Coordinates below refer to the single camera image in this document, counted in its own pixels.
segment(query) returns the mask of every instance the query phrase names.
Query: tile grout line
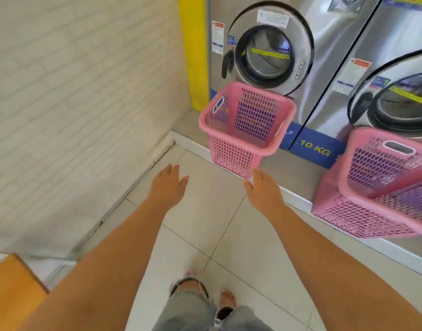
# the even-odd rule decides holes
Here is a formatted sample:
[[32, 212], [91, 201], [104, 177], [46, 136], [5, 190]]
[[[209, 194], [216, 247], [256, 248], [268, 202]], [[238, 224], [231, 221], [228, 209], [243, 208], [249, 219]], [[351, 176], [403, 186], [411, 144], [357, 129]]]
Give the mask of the tile grout line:
[[245, 199], [245, 197], [246, 197], [246, 194], [243, 196], [243, 198], [242, 198], [242, 200], [241, 200], [241, 202], [240, 202], [239, 206], [237, 207], [237, 210], [234, 212], [234, 215], [231, 217], [231, 220], [230, 220], [230, 222], [228, 223], [228, 226], [226, 227], [225, 231], [223, 232], [222, 236], [220, 237], [219, 242], [218, 242], [218, 243], [217, 243], [217, 245], [215, 246], [214, 251], [211, 253], [210, 259], [212, 258], [212, 256], [213, 256], [213, 254], [214, 254], [215, 250], [217, 250], [217, 247], [219, 246], [220, 241], [222, 240], [223, 236], [225, 235], [225, 232], [226, 232], [226, 231], [227, 231], [227, 229], [230, 227], [230, 224], [231, 224], [231, 222], [233, 221], [234, 216], [236, 215], [237, 211], [239, 210], [239, 208], [240, 208], [241, 204], [243, 203], [243, 200]]
[[309, 324], [311, 323], [311, 318], [312, 318], [312, 312], [311, 312], [311, 314], [309, 315], [309, 321], [307, 322], [306, 331], [310, 330], [310, 329], [309, 329]]
[[245, 281], [243, 281], [241, 278], [239, 278], [236, 274], [231, 273], [231, 271], [229, 271], [228, 269], [226, 269], [224, 266], [222, 266], [221, 264], [219, 264], [217, 261], [215, 261], [214, 259], [211, 259], [212, 261], [214, 261], [216, 264], [218, 264], [220, 267], [222, 267], [223, 269], [225, 269], [227, 272], [229, 272], [230, 274], [234, 275], [236, 278], [238, 278], [241, 282], [243, 282], [244, 284], [246, 284], [249, 288], [255, 290], [256, 292], [258, 292], [261, 296], [263, 296], [265, 299], [267, 299], [269, 302], [271, 302], [272, 304], [274, 304], [275, 306], [277, 306], [278, 308], [280, 308], [281, 310], [283, 310], [284, 312], [286, 312], [289, 316], [293, 317], [295, 320], [297, 320], [299, 323], [305, 325], [302, 321], [300, 321], [298, 318], [296, 318], [294, 315], [290, 314], [289, 312], [287, 312], [285, 309], [283, 309], [282, 307], [280, 307], [277, 303], [275, 303], [274, 301], [270, 300], [268, 297], [264, 296], [261, 292], [259, 292], [257, 289], [255, 289], [254, 287], [252, 287], [250, 284], [247, 284]]
[[[146, 177], [147, 176], [147, 174], [153, 169], [153, 167], [155, 167], [156, 166], [156, 164], [167, 154], [167, 152], [169, 151], [169, 150], [171, 150], [173, 147], [170, 147], [164, 154], [163, 154], [163, 156], [161, 156], [160, 158], [159, 158], [159, 160], [158, 161], [156, 161], [155, 163], [154, 163], [154, 165], [152, 166], [152, 167], [150, 167], [150, 169], [148, 170], [148, 172], [142, 177], [142, 179], [137, 183], [137, 185], [139, 184], [139, 183], [141, 183], [141, 181], [143, 180], [143, 178], [144, 177]], [[184, 147], [181, 147], [182, 149], [184, 149], [185, 150], [185, 152], [184, 153], [182, 153], [182, 155], [179, 157], [179, 159], [176, 161], [176, 163], [174, 164], [174, 165], [176, 165], [178, 162], [179, 162], [179, 160], [181, 160], [181, 158], [184, 156], [184, 154], [186, 153], [186, 151], [188, 151], [187, 149], [185, 149]], [[139, 205], [137, 205], [136, 203], [134, 203], [133, 201], [131, 201], [131, 200], [129, 200], [128, 199], [128, 195], [130, 195], [130, 193], [128, 193], [127, 194], [127, 196], [125, 197], [125, 199], [124, 200], [127, 200], [127, 201], [130, 201], [131, 203], [133, 203], [135, 206], [137, 206], [137, 207], [139, 207]]]
[[175, 233], [173, 230], [171, 230], [168, 226], [166, 226], [165, 224], [162, 223], [162, 226], [169, 229], [172, 233], [174, 233], [176, 236], [178, 236], [179, 238], [185, 240], [188, 244], [190, 244], [192, 247], [194, 247], [196, 250], [198, 250], [200, 253], [202, 253], [204, 256], [208, 257], [211, 259], [211, 257], [207, 256], [205, 253], [203, 253], [201, 250], [199, 250], [196, 246], [194, 246], [193, 244], [191, 244], [189, 241], [187, 241], [185, 238], [181, 237], [180, 235], [178, 235], [177, 233]]

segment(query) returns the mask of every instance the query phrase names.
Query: door window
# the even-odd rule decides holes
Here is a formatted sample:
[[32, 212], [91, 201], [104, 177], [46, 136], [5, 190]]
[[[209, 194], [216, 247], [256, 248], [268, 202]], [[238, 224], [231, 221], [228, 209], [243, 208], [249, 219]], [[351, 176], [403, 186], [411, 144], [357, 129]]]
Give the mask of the door window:
[[422, 74], [404, 78], [384, 89], [376, 96], [369, 115], [388, 129], [422, 130]]
[[283, 83], [293, 70], [292, 44], [279, 28], [257, 26], [239, 40], [236, 62], [255, 83], [272, 88]]

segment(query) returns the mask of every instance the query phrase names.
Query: hand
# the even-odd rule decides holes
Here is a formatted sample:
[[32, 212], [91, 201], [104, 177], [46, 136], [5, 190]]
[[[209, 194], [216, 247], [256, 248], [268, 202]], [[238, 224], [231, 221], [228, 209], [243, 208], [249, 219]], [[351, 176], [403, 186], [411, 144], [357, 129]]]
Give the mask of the hand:
[[153, 179], [147, 200], [169, 211], [182, 200], [188, 180], [186, 176], [179, 181], [179, 165], [170, 164]]
[[253, 177], [254, 185], [245, 180], [248, 199], [254, 208], [271, 220], [272, 216], [285, 207], [280, 187], [272, 177], [260, 169], [253, 170]]

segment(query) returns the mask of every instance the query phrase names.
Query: stainless steel washing machine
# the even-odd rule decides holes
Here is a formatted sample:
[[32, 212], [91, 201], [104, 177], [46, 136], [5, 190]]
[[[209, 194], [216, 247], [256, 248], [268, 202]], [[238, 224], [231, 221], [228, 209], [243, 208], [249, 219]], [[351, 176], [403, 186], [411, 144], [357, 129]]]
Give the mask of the stainless steel washing machine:
[[422, 142], [422, 0], [383, 0], [291, 151], [329, 168], [358, 126]]
[[209, 0], [211, 98], [235, 80], [289, 96], [289, 149], [379, 1]]

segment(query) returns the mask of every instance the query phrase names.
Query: white brick wall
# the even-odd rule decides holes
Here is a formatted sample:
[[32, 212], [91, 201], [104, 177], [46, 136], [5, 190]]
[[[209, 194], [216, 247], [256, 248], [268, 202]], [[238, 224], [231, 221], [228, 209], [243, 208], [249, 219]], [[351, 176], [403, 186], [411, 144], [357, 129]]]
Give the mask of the white brick wall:
[[66, 256], [189, 105], [177, 0], [0, 0], [0, 251]]

